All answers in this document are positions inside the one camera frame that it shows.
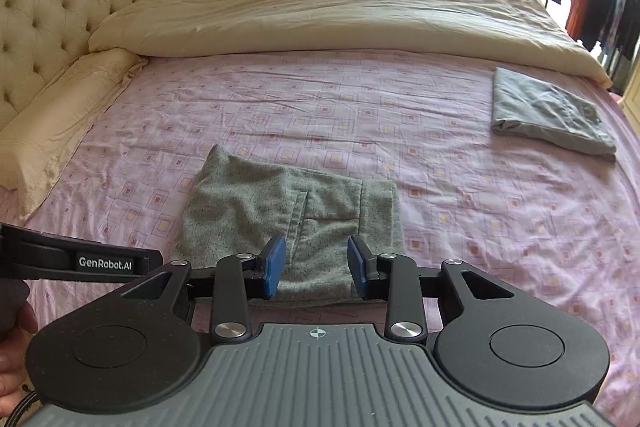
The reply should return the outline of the person left hand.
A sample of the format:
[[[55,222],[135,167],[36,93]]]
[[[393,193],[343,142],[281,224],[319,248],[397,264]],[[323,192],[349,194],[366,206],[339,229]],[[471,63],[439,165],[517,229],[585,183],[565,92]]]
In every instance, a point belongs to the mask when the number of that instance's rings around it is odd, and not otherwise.
[[[22,384],[26,381],[26,350],[32,336],[38,332],[34,309],[25,299],[13,313],[13,329],[1,340],[1,416],[7,417],[22,399]]]

